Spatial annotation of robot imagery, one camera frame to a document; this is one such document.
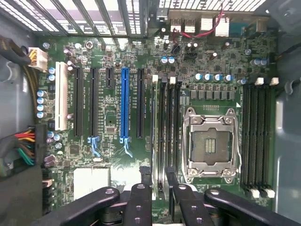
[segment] white pci slot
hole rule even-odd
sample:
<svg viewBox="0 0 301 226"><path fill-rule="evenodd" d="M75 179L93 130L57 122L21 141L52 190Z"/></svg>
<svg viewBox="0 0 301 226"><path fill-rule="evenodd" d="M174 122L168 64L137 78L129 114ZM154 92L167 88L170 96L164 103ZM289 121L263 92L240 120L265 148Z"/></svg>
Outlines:
<svg viewBox="0 0 301 226"><path fill-rule="evenodd" d="M55 63L55 130L67 129L68 65Z"/></svg>

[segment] black pcie slot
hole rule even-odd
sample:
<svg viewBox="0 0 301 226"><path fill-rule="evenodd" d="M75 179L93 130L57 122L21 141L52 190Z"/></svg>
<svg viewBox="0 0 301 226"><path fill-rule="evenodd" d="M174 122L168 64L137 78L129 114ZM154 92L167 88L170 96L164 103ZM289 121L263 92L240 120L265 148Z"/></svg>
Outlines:
<svg viewBox="0 0 301 226"><path fill-rule="evenodd" d="M105 86L107 89L114 88L114 69L112 67L105 69Z"/></svg>
<svg viewBox="0 0 301 226"><path fill-rule="evenodd" d="M144 127L144 69L138 69L137 75L137 138L143 138Z"/></svg>
<svg viewBox="0 0 301 226"><path fill-rule="evenodd" d="M244 96L243 96L243 131L242 131L242 169L241 169L241 187L247 186L249 177L249 152L250 152L250 113L251 113L251 89L249 85L244 85Z"/></svg>
<svg viewBox="0 0 301 226"><path fill-rule="evenodd" d="M74 80L74 136L83 135L83 102L84 102L84 77L83 69L75 68Z"/></svg>
<svg viewBox="0 0 301 226"><path fill-rule="evenodd" d="M90 136L98 134L98 68L91 68L90 81Z"/></svg>
<svg viewBox="0 0 301 226"><path fill-rule="evenodd" d="M174 85L167 84L167 107L166 107L166 167L171 166L171 142L172 142L172 115L173 115L173 92Z"/></svg>
<svg viewBox="0 0 301 226"><path fill-rule="evenodd" d="M258 89L254 88L251 90L251 116L250 116L250 149L249 149L249 175L248 175L248 184L255 184L256 176L256 142L257 142L257 113L258 113Z"/></svg>
<svg viewBox="0 0 301 226"><path fill-rule="evenodd" d="M158 190L163 191L163 169L164 169L164 125L165 125L165 88L166 78L162 78L159 93L158 109Z"/></svg>
<svg viewBox="0 0 301 226"><path fill-rule="evenodd" d="M175 173L178 175L179 172L179 126L180 126L180 88L182 82L179 81L174 88L174 137L173 137L173 154L174 161L173 166Z"/></svg>
<svg viewBox="0 0 301 226"><path fill-rule="evenodd" d="M265 92L264 89L258 90L258 113L257 113L257 145L256 145L256 182L260 187L263 174L263 133L265 124Z"/></svg>

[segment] blue pcie slot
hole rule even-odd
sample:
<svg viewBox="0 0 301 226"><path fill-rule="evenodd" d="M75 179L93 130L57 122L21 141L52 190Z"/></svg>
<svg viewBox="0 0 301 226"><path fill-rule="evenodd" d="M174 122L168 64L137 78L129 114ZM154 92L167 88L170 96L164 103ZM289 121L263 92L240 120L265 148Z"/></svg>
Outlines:
<svg viewBox="0 0 301 226"><path fill-rule="evenodd" d="M120 137L119 142L124 144L126 154L133 157L129 151L128 137L128 105L129 105L129 70L127 67L121 69L121 108L120 108Z"/></svg>

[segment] motherboard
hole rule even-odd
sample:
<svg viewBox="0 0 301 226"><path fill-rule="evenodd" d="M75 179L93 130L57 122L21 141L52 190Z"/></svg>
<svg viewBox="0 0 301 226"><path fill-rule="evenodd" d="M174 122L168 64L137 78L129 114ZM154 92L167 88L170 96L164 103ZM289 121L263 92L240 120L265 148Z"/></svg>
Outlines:
<svg viewBox="0 0 301 226"><path fill-rule="evenodd" d="M271 209L276 34L121 42L40 39L47 211L148 173L152 214L163 218L166 167L199 192L221 187Z"/></svg>

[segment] cpu socket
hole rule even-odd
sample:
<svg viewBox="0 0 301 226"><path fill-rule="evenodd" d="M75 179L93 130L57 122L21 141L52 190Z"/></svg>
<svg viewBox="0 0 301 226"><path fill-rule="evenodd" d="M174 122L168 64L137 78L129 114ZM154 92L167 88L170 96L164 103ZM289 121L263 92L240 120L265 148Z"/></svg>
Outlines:
<svg viewBox="0 0 301 226"><path fill-rule="evenodd" d="M182 172L186 183L194 178L224 178L232 183L240 157L238 121L234 109L225 115L185 113L182 134Z"/></svg>

